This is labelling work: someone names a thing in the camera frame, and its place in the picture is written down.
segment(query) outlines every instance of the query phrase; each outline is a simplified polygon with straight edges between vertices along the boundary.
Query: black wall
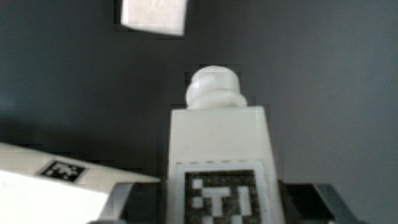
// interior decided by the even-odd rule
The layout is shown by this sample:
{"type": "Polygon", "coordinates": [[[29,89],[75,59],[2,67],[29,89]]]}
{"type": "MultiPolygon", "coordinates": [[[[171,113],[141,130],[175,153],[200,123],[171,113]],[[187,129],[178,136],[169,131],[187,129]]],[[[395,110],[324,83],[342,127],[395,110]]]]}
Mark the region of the black wall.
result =
{"type": "Polygon", "coordinates": [[[269,110],[281,178],[398,220],[398,1],[191,0],[187,35],[127,32],[113,0],[0,1],[0,140],[162,175],[169,113],[207,64],[269,110]]]}

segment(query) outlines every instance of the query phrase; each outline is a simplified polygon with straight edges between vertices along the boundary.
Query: white card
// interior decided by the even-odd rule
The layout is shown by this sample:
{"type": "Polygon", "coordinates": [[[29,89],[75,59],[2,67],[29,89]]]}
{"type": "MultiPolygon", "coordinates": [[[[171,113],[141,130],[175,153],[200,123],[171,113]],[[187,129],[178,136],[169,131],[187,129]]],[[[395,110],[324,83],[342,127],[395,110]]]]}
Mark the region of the white card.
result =
{"type": "Polygon", "coordinates": [[[185,32],[187,0],[125,0],[121,23],[136,30],[169,35],[185,32]]]}

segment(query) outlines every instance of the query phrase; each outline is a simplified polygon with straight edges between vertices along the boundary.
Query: white box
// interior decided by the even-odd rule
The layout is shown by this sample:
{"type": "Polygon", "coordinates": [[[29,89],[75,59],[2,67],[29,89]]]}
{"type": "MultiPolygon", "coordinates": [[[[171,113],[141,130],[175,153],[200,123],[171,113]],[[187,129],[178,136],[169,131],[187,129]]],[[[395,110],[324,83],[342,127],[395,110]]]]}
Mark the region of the white box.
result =
{"type": "Polygon", "coordinates": [[[184,35],[187,0],[125,0],[121,24],[136,30],[184,35]]]}
{"type": "Polygon", "coordinates": [[[0,143],[0,223],[95,221],[118,182],[159,179],[0,143]]]}
{"type": "MultiPolygon", "coordinates": [[[[262,224],[283,224],[285,216],[264,108],[175,110],[168,179],[169,224],[185,223],[182,208],[187,209],[187,206],[191,206],[187,205],[191,199],[185,198],[185,193],[191,190],[187,190],[191,186],[187,178],[191,178],[193,173],[207,171],[205,175],[212,176],[216,173],[233,173],[241,170],[255,173],[257,186],[253,186],[253,189],[258,189],[258,198],[255,199],[262,201],[258,205],[262,224]]],[[[219,177],[225,178],[223,181],[230,178],[225,174],[219,177]]],[[[210,219],[212,217],[207,216],[203,222],[207,223],[210,219]]]]}

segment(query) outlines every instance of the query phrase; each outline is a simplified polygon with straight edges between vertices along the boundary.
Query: white chess piece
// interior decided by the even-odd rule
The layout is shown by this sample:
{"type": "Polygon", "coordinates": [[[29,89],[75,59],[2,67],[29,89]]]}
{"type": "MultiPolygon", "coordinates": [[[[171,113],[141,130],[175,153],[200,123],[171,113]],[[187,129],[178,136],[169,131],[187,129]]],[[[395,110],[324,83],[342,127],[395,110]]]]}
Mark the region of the white chess piece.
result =
{"type": "Polygon", "coordinates": [[[239,76],[230,68],[209,66],[196,72],[185,98],[189,109],[248,106],[239,76]]]}

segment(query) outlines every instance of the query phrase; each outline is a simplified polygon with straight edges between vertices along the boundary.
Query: printed pattern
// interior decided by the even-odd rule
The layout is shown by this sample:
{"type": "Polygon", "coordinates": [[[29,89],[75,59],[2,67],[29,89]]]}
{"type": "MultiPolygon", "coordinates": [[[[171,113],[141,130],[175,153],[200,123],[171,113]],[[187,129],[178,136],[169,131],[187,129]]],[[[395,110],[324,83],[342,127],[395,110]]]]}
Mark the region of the printed pattern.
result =
{"type": "Polygon", "coordinates": [[[185,173],[185,223],[262,223],[253,170],[185,173]]]}
{"type": "Polygon", "coordinates": [[[84,171],[86,168],[82,166],[54,161],[40,175],[68,182],[77,182],[84,171]]]}

